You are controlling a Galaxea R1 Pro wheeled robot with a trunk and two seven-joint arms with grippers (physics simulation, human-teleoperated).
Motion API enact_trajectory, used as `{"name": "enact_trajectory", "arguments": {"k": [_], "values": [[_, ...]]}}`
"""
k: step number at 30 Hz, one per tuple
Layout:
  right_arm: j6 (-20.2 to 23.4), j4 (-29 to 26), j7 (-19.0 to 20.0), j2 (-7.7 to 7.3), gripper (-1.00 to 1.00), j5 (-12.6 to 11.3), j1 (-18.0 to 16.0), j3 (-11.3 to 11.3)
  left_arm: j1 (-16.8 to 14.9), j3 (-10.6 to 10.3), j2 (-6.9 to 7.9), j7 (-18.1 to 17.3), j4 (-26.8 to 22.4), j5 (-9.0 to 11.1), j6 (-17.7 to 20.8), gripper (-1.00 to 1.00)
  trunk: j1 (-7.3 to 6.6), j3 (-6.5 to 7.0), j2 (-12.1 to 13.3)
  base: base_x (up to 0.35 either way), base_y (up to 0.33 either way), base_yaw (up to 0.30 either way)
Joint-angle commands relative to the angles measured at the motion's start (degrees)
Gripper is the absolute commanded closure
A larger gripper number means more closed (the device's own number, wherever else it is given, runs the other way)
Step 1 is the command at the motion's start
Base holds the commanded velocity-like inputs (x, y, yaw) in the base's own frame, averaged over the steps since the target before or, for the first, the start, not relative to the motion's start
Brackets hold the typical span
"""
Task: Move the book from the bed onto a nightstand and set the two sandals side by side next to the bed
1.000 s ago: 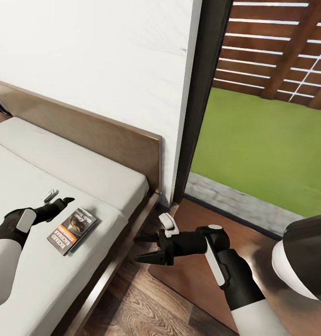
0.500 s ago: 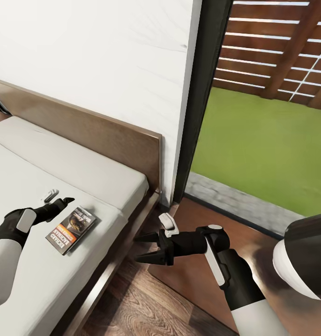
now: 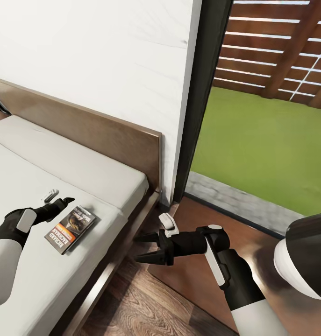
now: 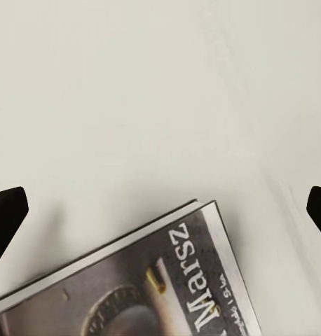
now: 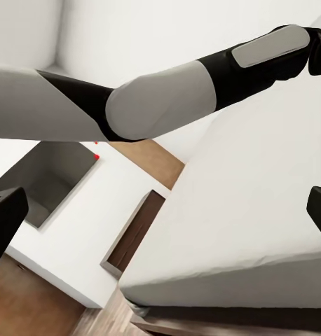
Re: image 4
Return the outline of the hardback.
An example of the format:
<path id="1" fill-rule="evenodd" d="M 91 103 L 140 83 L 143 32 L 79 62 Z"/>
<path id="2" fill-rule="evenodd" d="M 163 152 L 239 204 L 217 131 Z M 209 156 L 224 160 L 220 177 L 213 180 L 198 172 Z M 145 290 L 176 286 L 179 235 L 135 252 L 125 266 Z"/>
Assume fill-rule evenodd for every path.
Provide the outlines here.
<path id="1" fill-rule="evenodd" d="M 192 199 L 0 296 L 0 336 L 263 336 L 217 201 Z"/>

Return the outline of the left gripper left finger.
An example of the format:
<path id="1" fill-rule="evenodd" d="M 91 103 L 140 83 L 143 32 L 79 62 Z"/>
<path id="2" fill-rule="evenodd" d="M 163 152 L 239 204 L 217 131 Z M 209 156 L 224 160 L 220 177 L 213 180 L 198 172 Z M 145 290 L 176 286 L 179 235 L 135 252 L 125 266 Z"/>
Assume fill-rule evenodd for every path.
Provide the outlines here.
<path id="1" fill-rule="evenodd" d="M 27 213 L 29 205 L 22 186 L 0 192 L 0 259 Z"/>

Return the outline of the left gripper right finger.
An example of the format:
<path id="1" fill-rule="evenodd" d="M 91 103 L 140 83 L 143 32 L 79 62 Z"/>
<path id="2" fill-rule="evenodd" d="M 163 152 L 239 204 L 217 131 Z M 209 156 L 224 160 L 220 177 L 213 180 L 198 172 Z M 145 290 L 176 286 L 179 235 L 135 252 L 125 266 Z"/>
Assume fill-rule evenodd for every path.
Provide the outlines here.
<path id="1" fill-rule="evenodd" d="M 306 210 L 321 231 L 321 187 L 313 186 L 308 197 Z"/>

